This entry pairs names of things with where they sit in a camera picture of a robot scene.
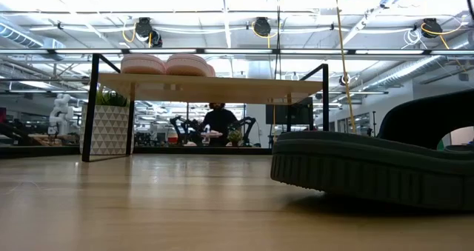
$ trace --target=white triangle-patterned planter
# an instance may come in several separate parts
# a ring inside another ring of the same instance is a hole
[[[82,107],[81,153],[84,146],[86,116],[87,105],[84,105]],[[96,106],[90,154],[125,155],[127,149],[127,126],[128,107]]]

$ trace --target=monitor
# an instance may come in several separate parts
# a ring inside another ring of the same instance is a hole
[[[273,124],[273,106],[268,104],[265,110],[265,121]],[[287,124],[288,106],[275,105],[275,124]],[[291,124],[310,124],[313,122],[313,98],[305,98],[291,105]]]

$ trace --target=shelf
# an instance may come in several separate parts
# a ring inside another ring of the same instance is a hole
[[[99,74],[99,83],[134,100],[294,104],[322,89],[320,81]]]

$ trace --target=white robot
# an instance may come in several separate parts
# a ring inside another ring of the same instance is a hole
[[[68,94],[58,94],[54,100],[54,108],[50,114],[50,126],[48,135],[67,135],[69,133],[69,121],[74,117],[73,107],[69,107],[68,102],[71,96]]]

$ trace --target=table surface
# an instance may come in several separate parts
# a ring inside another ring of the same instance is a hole
[[[320,91],[320,81],[101,73],[99,82],[135,100],[294,104]]]
[[[474,215],[272,181],[270,156],[0,160],[10,250],[472,250]]]

